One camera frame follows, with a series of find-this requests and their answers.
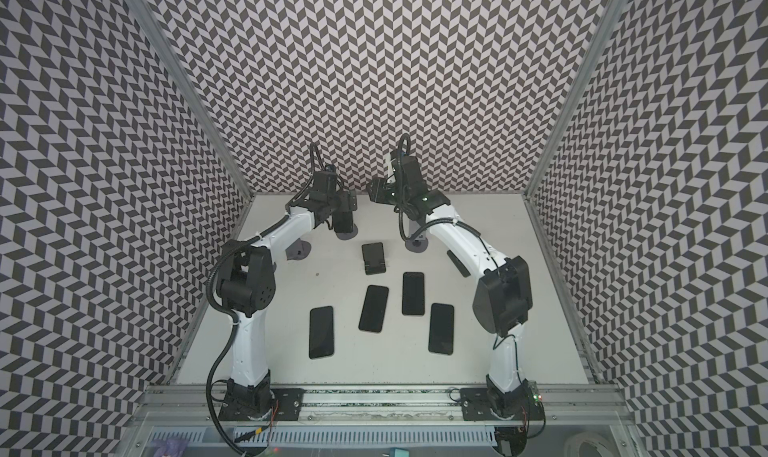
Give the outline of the phone teal edge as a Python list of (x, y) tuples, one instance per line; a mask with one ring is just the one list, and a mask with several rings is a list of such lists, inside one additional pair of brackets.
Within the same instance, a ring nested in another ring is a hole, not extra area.
[(352, 211), (337, 210), (332, 215), (332, 228), (337, 234), (352, 234), (355, 230)]

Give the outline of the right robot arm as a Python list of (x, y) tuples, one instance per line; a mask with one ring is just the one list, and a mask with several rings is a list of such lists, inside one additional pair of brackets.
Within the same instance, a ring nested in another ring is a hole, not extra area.
[(370, 200), (394, 207), (406, 244), (420, 245), (435, 237), (469, 272), (475, 282), (474, 316), (494, 336), (486, 374), (489, 407), (501, 419), (529, 417), (531, 392), (525, 388), (520, 363), (520, 340), (533, 307), (528, 263), (487, 243), (445, 194), (429, 187), (411, 154), (409, 135), (400, 137), (386, 161), (388, 175), (367, 184)]

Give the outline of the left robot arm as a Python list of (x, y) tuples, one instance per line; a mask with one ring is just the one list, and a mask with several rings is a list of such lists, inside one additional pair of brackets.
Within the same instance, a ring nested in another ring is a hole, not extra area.
[(271, 392), (266, 358), (266, 310), (276, 295), (276, 259), (299, 260), (311, 245), (302, 237), (322, 224), (341, 240), (357, 235), (353, 213), (357, 197), (337, 168), (326, 163), (317, 143), (309, 145), (310, 175), (285, 204), (282, 217), (246, 240), (230, 240), (211, 269), (205, 284), (209, 306), (231, 319), (224, 349), (214, 360), (205, 381), (205, 399), (211, 422), (223, 442), (238, 456), (252, 453), (240, 447), (224, 429), (215, 409), (215, 373), (223, 359), (233, 356), (232, 373), (224, 381), (223, 409), (240, 411), (247, 418), (265, 419), (272, 429), (279, 401)]

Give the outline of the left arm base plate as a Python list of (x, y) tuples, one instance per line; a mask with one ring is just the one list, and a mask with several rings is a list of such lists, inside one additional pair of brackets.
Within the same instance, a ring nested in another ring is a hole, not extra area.
[(302, 388), (258, 390), (235, 386), (226, 391), (218, 418), (221, 421), (267, 421), (276, 412), (276, 421), (297, 421), (304, 395)]

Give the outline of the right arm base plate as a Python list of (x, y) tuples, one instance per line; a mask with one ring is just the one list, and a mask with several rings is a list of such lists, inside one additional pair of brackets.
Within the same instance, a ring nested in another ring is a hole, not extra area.
[(484, 387), (459, 389), (459, 405), (465, 421), (544, 421), (542, 404), (527, 387), (499, 394)]

